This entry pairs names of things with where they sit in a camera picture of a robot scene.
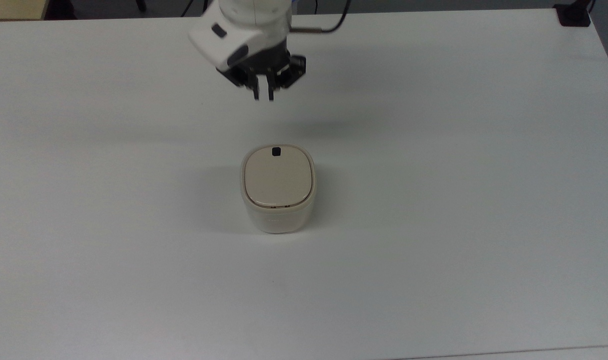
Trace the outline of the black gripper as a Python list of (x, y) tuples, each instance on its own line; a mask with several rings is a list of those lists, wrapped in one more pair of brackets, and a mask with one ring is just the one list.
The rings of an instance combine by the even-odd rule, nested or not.
[(256, 101), (260, 76), (266, 78), (269, 101), (273, 101), (275, 91), (290, 88), (306, 75), (306, 57), (291, 54), (285, 46), (274, 46), (256, 54), (251, 54), (248, 46), (241, 46), (226, 59), (225, 65), (227, 68), (218, 72), (236, 87), (252, 91)]

